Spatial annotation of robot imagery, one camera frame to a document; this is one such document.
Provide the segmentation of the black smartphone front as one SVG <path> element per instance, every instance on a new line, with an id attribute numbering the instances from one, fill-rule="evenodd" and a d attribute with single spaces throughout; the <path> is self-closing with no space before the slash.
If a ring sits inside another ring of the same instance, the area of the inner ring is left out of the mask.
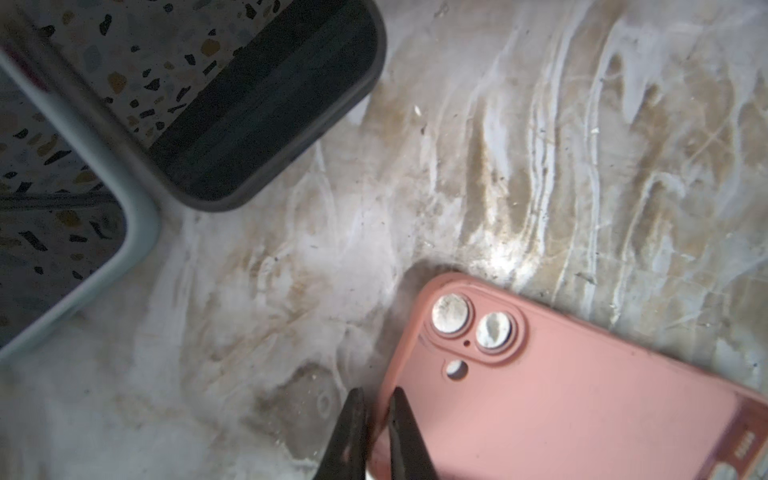
<path id="1" fill-rule="evenodd" d="M 7 75 L 1 77 L 1 343 L 122 246 L 122 208 Z"/>

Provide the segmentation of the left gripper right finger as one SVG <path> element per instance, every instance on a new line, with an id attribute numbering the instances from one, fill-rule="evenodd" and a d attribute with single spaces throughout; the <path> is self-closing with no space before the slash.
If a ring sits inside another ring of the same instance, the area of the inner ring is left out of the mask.
<path id="1" fill-rule="evenodd" d="M 438 480 L 405 391 L 396 387 L 389 401 L 387 427 L 394 480 Z"/>

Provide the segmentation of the pink phone case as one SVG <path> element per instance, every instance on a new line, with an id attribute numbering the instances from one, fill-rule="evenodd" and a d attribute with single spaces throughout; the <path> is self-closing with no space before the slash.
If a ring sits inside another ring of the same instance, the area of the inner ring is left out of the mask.
<path id="1" fill-rule="evenodd" d="M 758 392 L 462 273 L 413 303 L 374 410 L 376 479 L 396 388 L 443 479 L 745 479 L 767 455 Z"/>

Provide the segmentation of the light blue phone case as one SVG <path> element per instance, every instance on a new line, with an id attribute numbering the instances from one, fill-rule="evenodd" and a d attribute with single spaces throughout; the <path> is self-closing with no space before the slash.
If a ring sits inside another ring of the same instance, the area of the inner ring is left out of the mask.
<path id="1" fill-rule="evenodd" d="M 154 246 L 160 218 L 150 195 L 129 172 L 130 144 L 108 111 L 72 69 L 57 56 L 40 57 L 13 47 L 1 50 L 1 77 L 7 75 L 101 179 L 123 210 L 126 233 L 115 255 L 78 287 L 27 327 L 1 357 L 11 359 L 32 348 L 61 321 L 72 316 L 142 260 Z"/>

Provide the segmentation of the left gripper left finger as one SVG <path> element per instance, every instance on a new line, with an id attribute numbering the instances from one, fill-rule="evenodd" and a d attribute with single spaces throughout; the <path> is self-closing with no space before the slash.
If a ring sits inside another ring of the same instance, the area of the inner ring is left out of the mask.
<path id="1" fill-rule="evenodd" d="M 352 389 L 337 418 L 314 480 L 364 480 L 368 409 L 362 388 Z"/>

